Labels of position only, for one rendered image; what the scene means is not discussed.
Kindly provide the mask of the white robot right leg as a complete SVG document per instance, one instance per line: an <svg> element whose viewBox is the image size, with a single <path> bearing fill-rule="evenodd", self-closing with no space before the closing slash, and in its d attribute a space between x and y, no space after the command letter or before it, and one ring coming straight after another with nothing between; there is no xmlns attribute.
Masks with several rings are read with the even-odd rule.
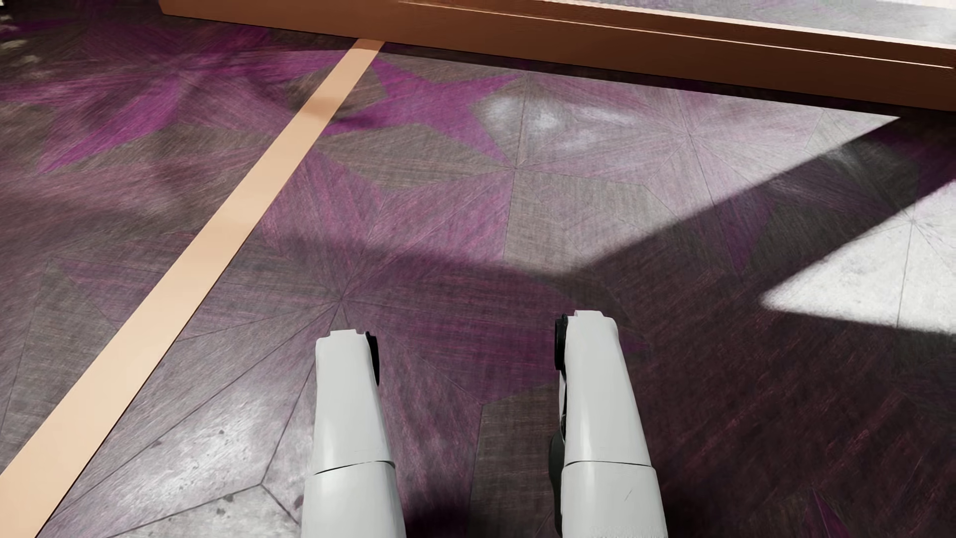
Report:
<svg viewBox="0 0 956 538"><path fill-rule="evenodd" d="M615 321L556 320L559 428L548 453L561 538L667 538L663 501Z"/></svg>

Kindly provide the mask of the white robot leg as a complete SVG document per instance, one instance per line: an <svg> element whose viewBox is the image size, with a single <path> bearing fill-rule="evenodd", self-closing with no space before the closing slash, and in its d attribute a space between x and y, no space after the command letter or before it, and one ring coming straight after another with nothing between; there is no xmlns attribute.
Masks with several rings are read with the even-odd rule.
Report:
<svg viewBox="0 0 956 538"><path fill-rule="evenodd" d="M615 321L556 320L559 428L548 453L561 538L667 538L663 501Z"/></svg>
<svg viewBox="0 0 956 538"><path fill-rule="evenodd" d="M378 380L375 336L342 329L317 340L301 538L406 538Z"/></svg>

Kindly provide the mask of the white robot left leg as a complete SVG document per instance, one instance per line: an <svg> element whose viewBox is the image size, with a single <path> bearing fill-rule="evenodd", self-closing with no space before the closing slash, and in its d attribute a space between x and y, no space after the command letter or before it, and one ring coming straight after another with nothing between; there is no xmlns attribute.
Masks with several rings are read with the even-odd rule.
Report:
<svg viewBox="0 0 956 538"><path fill-rule="evenodd" d="M342 329L317 340L301 538L406 538L378 380L375 336Z"/></svg>

